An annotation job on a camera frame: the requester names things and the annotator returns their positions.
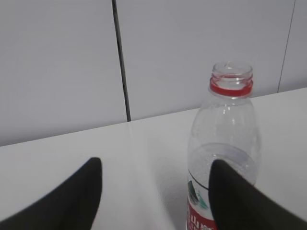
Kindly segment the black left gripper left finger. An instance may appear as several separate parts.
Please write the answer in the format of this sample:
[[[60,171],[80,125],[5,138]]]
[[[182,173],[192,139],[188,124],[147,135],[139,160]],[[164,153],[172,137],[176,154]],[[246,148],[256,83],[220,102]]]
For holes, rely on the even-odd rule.
[[[102,161],[90,158],[43,198],[0,222],[2,230],[90,230],[103,189]]]

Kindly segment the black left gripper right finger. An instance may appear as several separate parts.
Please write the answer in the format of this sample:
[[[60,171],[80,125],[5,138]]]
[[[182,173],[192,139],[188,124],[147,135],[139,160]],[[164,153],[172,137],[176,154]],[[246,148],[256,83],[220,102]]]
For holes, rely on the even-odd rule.
[[[281,207],[223,160],[214,160],[209,202],[220,230],[305,230],[306,221]]]

